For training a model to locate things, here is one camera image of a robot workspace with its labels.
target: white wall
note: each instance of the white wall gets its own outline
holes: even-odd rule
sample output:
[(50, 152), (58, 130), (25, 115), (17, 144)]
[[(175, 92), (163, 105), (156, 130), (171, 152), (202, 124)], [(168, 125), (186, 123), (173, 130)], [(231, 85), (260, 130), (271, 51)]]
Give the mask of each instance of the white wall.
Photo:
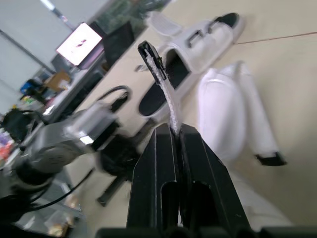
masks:
[[(52, 0), (52, 3), (77, 26), (91, 19), (111, 1)], [(55, 49), (71, 33), (40, 0), (0, 0), (0, 29), (49, 66), (56, 54)], [(37, 63), (0, 35), (1, 80), (18, 90), (39, 68)]]

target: beige tile floor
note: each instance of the beige tile floor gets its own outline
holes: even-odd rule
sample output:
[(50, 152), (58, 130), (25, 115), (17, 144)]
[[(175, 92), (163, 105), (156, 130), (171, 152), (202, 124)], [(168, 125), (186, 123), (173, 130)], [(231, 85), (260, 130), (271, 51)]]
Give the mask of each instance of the beige tile floor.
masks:
[[(235, 11), (245, 16), (247, 27), (238, 43), (317, 31), (314, 0), (179, 0), (163, 12), (184, 26), (202, 19)], [(159, 44), (152, 30), (137, 43)], [(246, 148), (235, 168), (254, 189), (276, 205), (297, 225), (317, 225), (317, 35), (240, 44), (233, 46), (214, 67), (244, 60), (254, 75), (272, 130), (288, 165), (260, 166)], [(137, 105), (153, 79), (148, 72), (134, 73), (142, 60), (137, 43), (123, 56), (105, 79), (81, 105), (88, 107), (109, 88), (125, 84), (132, 88), (132, 100), (119, 111), (124, 128), (134, 133), (144, 122)], [(197, 125), (196, 89), (183, 102), (185, 122)], [(91, 167), (89, 156), (68, 166), (74, 183)], [(95, 199), (111, 182), (96, 173), (80, 191), (81, 204), (91, 234), (100, 227), (124, 227), (130, 184), (125, 184), (106, 208)]]

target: cardboard box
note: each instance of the cardboard box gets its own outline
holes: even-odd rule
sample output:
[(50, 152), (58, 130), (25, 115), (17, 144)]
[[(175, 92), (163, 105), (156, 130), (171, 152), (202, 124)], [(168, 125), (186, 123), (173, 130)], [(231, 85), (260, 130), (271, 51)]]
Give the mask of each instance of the cardboard box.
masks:
[(45, 86), (59, 93), (64, 90), (65, 86), (70, 83), (70, 77), (65, 72), (60, 72), (46, 80)]

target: computer screen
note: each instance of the computer screen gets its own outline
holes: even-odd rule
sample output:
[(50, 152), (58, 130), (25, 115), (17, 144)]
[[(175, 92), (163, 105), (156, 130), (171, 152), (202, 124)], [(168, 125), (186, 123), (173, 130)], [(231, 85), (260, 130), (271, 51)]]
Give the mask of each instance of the computer screen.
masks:
[(56, 51), (73, 65), (78, 66), (101, 39), (101, 36), (90, 26), (82, 23)]

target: cable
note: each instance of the cable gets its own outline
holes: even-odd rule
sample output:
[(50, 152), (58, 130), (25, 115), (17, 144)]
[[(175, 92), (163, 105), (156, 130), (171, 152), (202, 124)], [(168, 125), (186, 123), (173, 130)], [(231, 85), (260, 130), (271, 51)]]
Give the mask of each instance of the cable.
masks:
[(42, 206), (31, 207), (31, 208), (27, 209), (27, 212), (38, 211), (38, 210), (40, 210), (40, 209), (43, 209), (43, 208), (52, 206), (52, 205), (54, 205), (55, 203), (60, 202), (61, 200), (63, 200), (64, 198), (66, 198), (68, 195), (70, 195), (73, 191), (75, 191), (84, 181), (86, 181), (94, 171), (95, 171), (95, 168), (92, 168), (92, 169), (87, 173), (87, 175), (86, 175), (75, 187), (73, 187), (68, 193), (64, 194), (62, 197), (56, 199), (56, 200), (53, 201), (53, 202), (50, 202), (50, 203), (45, 204), (45, 205), (42, 205)]
[(35, 202), (35, 201), (38, 200), (40, 197), (42, 197), (42, 196), (44, 195), (44, 193), (46, 193), (46, 192), (48, 191), (48, 189), (49, 189), (49, 186), (48, 186), (46, 189), (44, 189), (38, 196), (36, 196), (35, 198), (33, 198), (33, 199), (30, 201), (30, 203)]
[(113, 92), (115, 92), (115, 91), (118, 91), (118, 90), (125, 90), (126, 93), (128, 94), (128, 97), (130, 97), (131, 94), (132, 94), (132, 91), (131, 91), (131, 89), (130, 89), (128, 86), (121, 85), (121, 86), (117, 86), (117, 87), (111, 88), (109, 91), (107, 91), (106, 93), (104, 93), (103, 95), (101, 95), (101, 97), (99, 97), (99, 98), (97, 99), (97, 101), (104, 99), (106, 96), (108, 96), (108, 95), (110, 95), (111, 93), (113, 93)]

